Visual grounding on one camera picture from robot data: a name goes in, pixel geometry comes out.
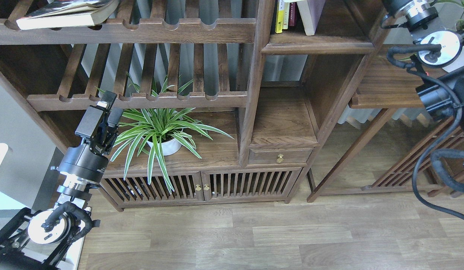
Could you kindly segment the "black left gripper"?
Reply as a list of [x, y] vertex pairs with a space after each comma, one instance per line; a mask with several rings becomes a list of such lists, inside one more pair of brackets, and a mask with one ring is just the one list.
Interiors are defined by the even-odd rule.
[[61, 163], [52, 170], [67, 177], [99, 183], [106, 170], [108, 159], [118, 136], [118, 124], [122, 108], [112, 108], [117, 94], [102, 93], [96, 106], [86, 109], [75, 134], [81, 137], [81, 144], [69, 147]]

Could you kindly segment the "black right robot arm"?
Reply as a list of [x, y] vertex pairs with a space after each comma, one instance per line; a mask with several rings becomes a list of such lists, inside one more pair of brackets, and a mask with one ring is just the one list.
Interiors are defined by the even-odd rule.
[[[439, 78], [430, 77], [423, 66], [443, 68], [457, 62], [464, 50], [464, 20], [457, 22], [457, 29], [444, 26], [435, 8], [436, 0], [384, 0], [387, 14], [382, 19], [382, 29], [408, 29], [413, 45], [393, 46], [387, 51], [388, 61], [412, 75], [420, 77], [424, 84], [417, 87], [417, 94], [427, 112], [435, 119], [453, 117], [453, 123], [442, 135], [428, 146], [419, 157], [412, 174], [412, 188], [416, 198], [427, 207], [464, 220], [464, 214], [424, 200], [417, 189], [417, 174], [426, 157], [430, 158], [435, 173], [446, 186], [464, 193], [464, 183], [451, 176], [441, 162], [442, 158], [461, 159], [464, 150], [436, 149], [457, 127], [464, 132], [464, 64]], [[454, 4], [462, 7], [464, 0]]]

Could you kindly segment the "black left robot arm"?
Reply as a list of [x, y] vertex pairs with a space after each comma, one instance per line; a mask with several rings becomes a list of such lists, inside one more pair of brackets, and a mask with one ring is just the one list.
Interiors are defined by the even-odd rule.
[[[123, 109], [113, 107], [116, 97], [106, 91], [98, 104], [86, 109], [75, 131], [81, 143], [70, 147], [55, 168], [66, 178], [57, 189], [54, 207], [35, 213], [25, 207], [0, 230], [0, 270], [56, 270], [72, 244], [100, 226], [86, 207], [89, 191], [99, 187], [109, 162], [107, 155], [118, 136]], [[29, 241], [57, 247], [39, 261], [23, 252]]]

